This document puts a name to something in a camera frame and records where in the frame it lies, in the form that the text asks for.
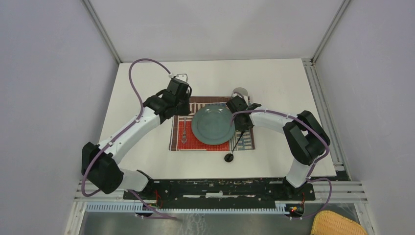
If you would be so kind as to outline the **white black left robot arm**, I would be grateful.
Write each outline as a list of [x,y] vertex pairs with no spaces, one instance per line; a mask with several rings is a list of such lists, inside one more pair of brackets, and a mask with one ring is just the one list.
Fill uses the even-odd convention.
[[188,115],[191,93],[192,88],[186,81],[173,77],[166,89],[140,101],[139,113],[120,130],[98,144],[85,144],[81,165],[83,195],[92,196],[85,191],[85,183],[90,181],[98,192],[105,194],[121,188],[134,190],[142,199],[150,198],[154,193],[150,177],[139,170],[121,169],[118,165],[150,131],[173,116]]

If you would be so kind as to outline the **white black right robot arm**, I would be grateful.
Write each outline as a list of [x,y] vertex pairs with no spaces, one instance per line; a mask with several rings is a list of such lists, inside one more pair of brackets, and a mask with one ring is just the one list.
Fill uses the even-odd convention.
[[231,98],[226,106],[232,112],[236,130],[263,127],[285,136],[294,160],[284,177],[282,192],[289,200],[297,199],[316,164],[329,154],[330,139],[314,115],[304,110],[293,116],[262,108],[257,103],[248,105],[240,96]]

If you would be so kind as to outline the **ornate silver fork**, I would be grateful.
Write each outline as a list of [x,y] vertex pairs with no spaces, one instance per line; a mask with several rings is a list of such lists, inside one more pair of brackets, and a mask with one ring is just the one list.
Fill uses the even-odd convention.
[[182,144],[186,144],[186,142],[187,142],[186,121],[187,121],[187,117],[184,117],[183,118],[183,132],[182,132],[182,139],[181,139]]

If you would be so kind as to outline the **striped patchwork placemat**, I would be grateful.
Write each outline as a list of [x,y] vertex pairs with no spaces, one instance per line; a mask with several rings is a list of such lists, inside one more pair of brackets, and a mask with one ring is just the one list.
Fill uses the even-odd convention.
[[219,145],[208,145],[199,141],[191,130],[191,121],[195,113],[206,105],[225,106],[230,96],[193,96],[190,98],[190,114],[174,116],[170,135],[170,151],[245,151],[255,150],[254,132],[246,131],[243,135],[236,131],[234,137]]

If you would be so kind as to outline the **black spoon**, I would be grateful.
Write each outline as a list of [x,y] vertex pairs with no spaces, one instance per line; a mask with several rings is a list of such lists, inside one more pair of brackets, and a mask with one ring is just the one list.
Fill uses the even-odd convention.
[[241,138],[243,137],[244,133],[245,133],[245,131],[242,131],[242,132],[241,132],[241,134],[240,134],[240,136],[239,136],[238,140],[236,141],[236,143],[235,143],[235,145],[234,145],[234,147],[233,147],[232,151],[231,151],[230,153],[228,153],[228,154],[226,154],[226,155],[225,155],[225,157],[224,157],[225,162],[230,163],[230,162],[232,162],[232,161],[233,161],[233,159],[234,159],[234,155],[233,155],[233,153],[234,153],[235,149],[237,148],[237,146],[238,146],[238,144],[239,144],[239,142],[240,142]]

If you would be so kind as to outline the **blue ceramic mug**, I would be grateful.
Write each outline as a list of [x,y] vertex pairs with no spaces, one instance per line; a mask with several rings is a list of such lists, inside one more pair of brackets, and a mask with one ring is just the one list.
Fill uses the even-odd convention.
[[237,87],[233,89],[231,93],[231,99],[237,96],[243,98],[248,106],[251,105],[249,93],[245,88]]

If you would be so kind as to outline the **teal ceramic plate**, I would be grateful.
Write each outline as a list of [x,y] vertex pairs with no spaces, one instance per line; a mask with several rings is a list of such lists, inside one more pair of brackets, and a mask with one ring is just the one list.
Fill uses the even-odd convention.
[[235,136],[231,118],[232,112],[225,103],[209,103],[196,111],[191,120],[191,131],[204,144],[220,145]]

